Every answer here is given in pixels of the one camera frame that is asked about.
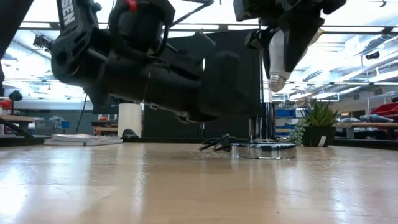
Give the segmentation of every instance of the wooden tabletop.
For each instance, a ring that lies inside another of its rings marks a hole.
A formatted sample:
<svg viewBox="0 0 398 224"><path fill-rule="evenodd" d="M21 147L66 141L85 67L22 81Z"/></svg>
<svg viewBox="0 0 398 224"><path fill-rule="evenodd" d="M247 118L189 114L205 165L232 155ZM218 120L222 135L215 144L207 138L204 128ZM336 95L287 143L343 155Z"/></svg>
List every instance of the wooden tabletop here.
<svg viewBox="0 0 398 224"><path fill-rule="evenodd" d="M232 159L195 144L0 151L0 223L398 223L398 151Z"/></svg>
<svg viewBox="0 0 398 224"><path fill-rule="evenodd" d="M337 123L337 128L398 128L398 123Z"/></svg>
<svg viewBox="0 0 398 224"><path fill-rule="evenodd" d="M6 121L22 121L22 122L34 122L35 118L27 117L27 116L17 116L17 115L0 115L0 118L5 119Z"/></svg>

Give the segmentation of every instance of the white paper roll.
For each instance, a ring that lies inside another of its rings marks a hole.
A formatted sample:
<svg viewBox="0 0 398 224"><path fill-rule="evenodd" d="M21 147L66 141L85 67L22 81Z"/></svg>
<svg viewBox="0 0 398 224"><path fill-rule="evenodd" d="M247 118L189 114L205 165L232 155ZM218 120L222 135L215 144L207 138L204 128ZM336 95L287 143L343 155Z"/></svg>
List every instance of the white paper roll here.
<svg viewBox="0 0 398 224"><path fill-rule="evenodd" d="M131 129L141 137L142 107L140 104L119 104L118 118L118 137L122 136L125 129Z"/></svg>

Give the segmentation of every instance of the stack of paper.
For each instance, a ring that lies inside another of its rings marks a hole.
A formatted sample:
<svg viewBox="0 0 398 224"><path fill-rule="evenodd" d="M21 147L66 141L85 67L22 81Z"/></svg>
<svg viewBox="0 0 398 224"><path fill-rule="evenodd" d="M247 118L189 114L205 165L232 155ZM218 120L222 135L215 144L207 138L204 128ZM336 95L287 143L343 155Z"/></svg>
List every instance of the stack of paper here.
<svg viewBox="0 0 398 224"><path fill-rule="evenodd" d="M53 134L51 139L44 141L49 146L102 146L120 144L122 139L117 137L91 136L88 134Z"/></svg>

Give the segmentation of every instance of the round metal base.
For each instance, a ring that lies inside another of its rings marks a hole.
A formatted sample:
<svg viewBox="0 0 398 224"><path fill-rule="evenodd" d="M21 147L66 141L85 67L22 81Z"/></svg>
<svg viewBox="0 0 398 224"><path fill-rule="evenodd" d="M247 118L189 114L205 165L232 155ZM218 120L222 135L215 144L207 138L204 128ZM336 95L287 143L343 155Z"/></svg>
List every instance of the round metal base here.
<svg viewBox="0 0 398 224"><path fill-rule="evenodd" d="M292 143L234 143L231 155L249 159L294 159L297 151Z"/></svg>

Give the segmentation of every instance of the red part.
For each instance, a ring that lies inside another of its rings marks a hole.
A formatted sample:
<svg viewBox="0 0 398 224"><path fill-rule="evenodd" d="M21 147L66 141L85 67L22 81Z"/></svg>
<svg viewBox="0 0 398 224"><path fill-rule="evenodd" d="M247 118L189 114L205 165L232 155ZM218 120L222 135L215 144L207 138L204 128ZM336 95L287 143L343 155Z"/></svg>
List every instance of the red part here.
<svg viewBox="0 0 398 224"><path fill-rule="evenodd" d="M9 99L0 101L0 106L5 110L11 110L12 101Z"/></svg>
<svg viewBox="0 0 398 224"><path fill-rule="evenodd" d="M137 1L136 0L125 0L130 6L130 11L137 11Z"/></svg>
<svg viewBox="0 0 398 224"><path fill-rule="evenodd" d="M371 114L378 114L379 116L398 115L398 103L386 103L385 105L381 105L375 110L372 110Z"/></svg>

